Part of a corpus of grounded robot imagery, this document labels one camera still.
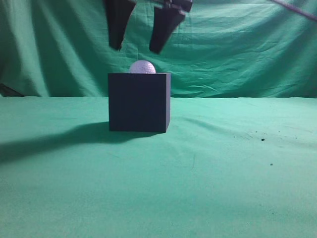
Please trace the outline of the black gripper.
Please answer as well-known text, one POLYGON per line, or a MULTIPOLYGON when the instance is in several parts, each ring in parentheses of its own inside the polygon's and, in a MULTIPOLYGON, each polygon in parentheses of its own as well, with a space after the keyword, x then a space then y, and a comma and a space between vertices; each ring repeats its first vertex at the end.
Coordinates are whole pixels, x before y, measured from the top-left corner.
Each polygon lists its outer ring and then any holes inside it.
MULTIPOLYGON (((154 23, 149 49, 160 54, 172 32, 185 20, 184 12, 190 12, 192 0, 151 0, 164 8, 154 7, 154 23)), ((108 26, 108 44, 121 50, 128 20, 136 6, 132 0, 105 0, 104 8, 108 26)))

